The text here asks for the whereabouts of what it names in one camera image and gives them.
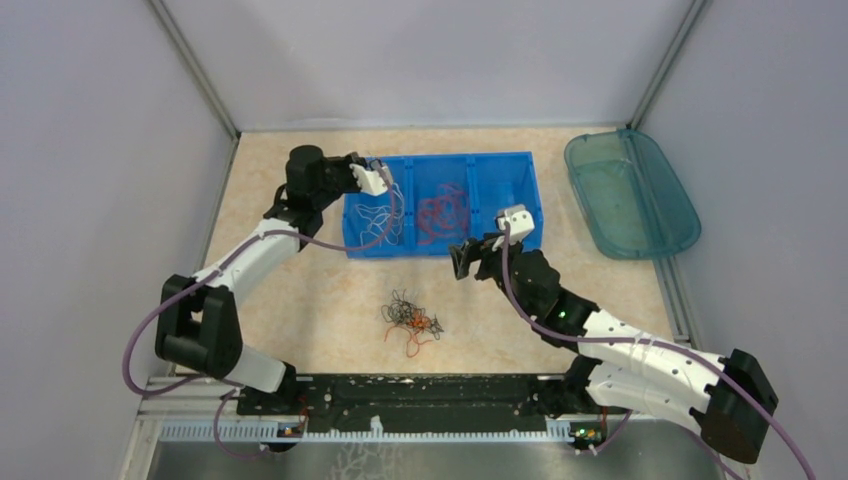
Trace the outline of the aluminium front rail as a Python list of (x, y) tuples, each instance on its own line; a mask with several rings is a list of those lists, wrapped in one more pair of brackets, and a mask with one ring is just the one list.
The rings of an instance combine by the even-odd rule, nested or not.
[(604, 416), (631, 411), (665, 420), (723, 447), (737, 434), (721, 386), (687, 400), (620, 367), (563, 375), (377, 376), (318, 374), (277, 396), (198, 381), (142, 402), (166, 440), (298, 443), (602, 443)]

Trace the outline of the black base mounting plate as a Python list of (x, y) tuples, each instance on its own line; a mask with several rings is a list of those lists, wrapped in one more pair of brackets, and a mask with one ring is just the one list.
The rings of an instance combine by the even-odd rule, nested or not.
[(562, 374), (309, 374), (281, 394), (244, 389), (242, 416), (293, 415), (309, 433), (541, 432), (547, 420), (598, 417), (603, 407)]

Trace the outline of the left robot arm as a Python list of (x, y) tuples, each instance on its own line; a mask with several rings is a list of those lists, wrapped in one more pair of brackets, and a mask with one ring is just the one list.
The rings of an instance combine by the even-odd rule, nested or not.
[(162, 287), (154, 351), (158, 358), (224, 383), (260, 392), (277, 414), (300, 399), (293, 365), (248, 346), (239, 307), (266, 277), (307, 245), (323, 212), (347, 194), (391, 195), (393, 179), (380, 160), (357, 153), (328, 157), (302, 145), (289, 153), (285, 181), (254, 230), (228, 254), (190, 275), (173, 275)]

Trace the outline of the blue three-compartment bin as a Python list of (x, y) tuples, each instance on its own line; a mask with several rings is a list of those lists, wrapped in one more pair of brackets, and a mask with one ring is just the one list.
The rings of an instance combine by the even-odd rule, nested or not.
[(394, 180), (396, 205), (391, 207), (386, 195), (348, 194), (341, 227), (347, 247), (386, 237), (350, 258), (446, 256), (450, 245), (496, 231), (498, 212), (517, 204), (525, 205), (535, 221), (525, 247), (541, 247), (544, 214), (531, 152), (388, 156), (382, 161)]

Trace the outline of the teal transparent plastic lid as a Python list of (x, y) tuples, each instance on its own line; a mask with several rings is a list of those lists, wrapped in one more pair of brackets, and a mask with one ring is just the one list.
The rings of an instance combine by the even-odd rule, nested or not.
[(632, 130), (570, 140), (564, 161), (596, 248), (617, 260), (655, 260), (691, 248), (699, 216), (657, 142)]

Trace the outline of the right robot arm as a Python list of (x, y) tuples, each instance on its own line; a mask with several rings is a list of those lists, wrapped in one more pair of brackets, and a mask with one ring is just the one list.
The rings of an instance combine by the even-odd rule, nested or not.
[(502, 249), (500, 239), (487, 234), (449, 246), (454, 275), (466, 278), (476, 263), (475, 279), (493, 280), (543, 341), (576, 353), (573, 378), (563, 385), (569, 408), (640, 410), (689, 430), (725, 457), (758, 461), (779, 400), (754, 355), (667, 343), (564, 288), (541, 251), (520, 243)]

